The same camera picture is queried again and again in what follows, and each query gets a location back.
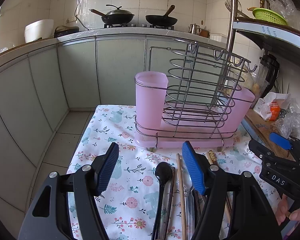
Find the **metal pole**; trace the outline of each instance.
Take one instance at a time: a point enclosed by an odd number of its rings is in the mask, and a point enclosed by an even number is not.
[[[228,30],[228,38],[226,44],[226,51],[232,52],[233,44],[234,44],[234,37],[235,37],[235,30],[233,29],[233,22],[237,17],[237,9],[238,9],[238,0],[231,0],[231,10],[230,10],[230,22],[229,22],[229,30]],[[212,99],[212,105],[217,101],[217,94],[220,89],[220,85],[224,85],[226,82],[226,76],[228,76],[228,67],[226,66],[227,62],[230,61],[231,56],[228,56],[224,60],[224,67],[221,69],[221,75],[218,80],[218,86],[215,89],[214,98]]]
[[[237,8],[238,8],[238,0],[231,0],[230,22],[229,22],[227,45],[226,45],[226,50],[229,52],[232,52],[233,44],[234,44],[235,30],[233,29],[233,22],[237,17]]]

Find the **silver screw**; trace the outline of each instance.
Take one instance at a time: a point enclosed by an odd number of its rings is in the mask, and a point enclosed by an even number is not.
[[[213,164],[213,165],[210,166],[210,170],[217,171],[217,170],[219,170],[219,167],[217,165]]]
[[[58,173],[56,171],[53,171],[49,174],[50,178],[55,178],[58,175]]]
[[[84,165],[84,166],[82,167],[82,170],[83,170],[83,171],[90,171],[90,170],[91,170],[91,165]]]
[[[245,172],[243,173],[243,175],[244,175],[246,178],[250,178],[250,177],[252,176],[251,172],[249,172],[249,171],[245,171]]]

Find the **shelf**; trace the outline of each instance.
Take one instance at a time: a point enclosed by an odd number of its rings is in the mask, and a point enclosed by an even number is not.
[[[300,66],[300,31],[289,26],[238,17],[233,29],[259,46]]]

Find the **teapot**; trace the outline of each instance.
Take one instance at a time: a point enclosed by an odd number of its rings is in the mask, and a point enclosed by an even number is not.
[[[189,33],[199,35],[201,28],[197,24],[191,24],[189,28]]]

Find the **cutting board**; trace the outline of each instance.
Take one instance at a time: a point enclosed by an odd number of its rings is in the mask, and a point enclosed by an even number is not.
[[[270,133],[279,133],[274,125],[274,121],[264,121],[261,116],[253,111],[253,109],[248,110],[244,119],[263,140],[263,142],[266,144],[266,147],[273,151],[276,156],[294,161],[293,157],[287,150],[282,149],[280,146],[269,140]]]

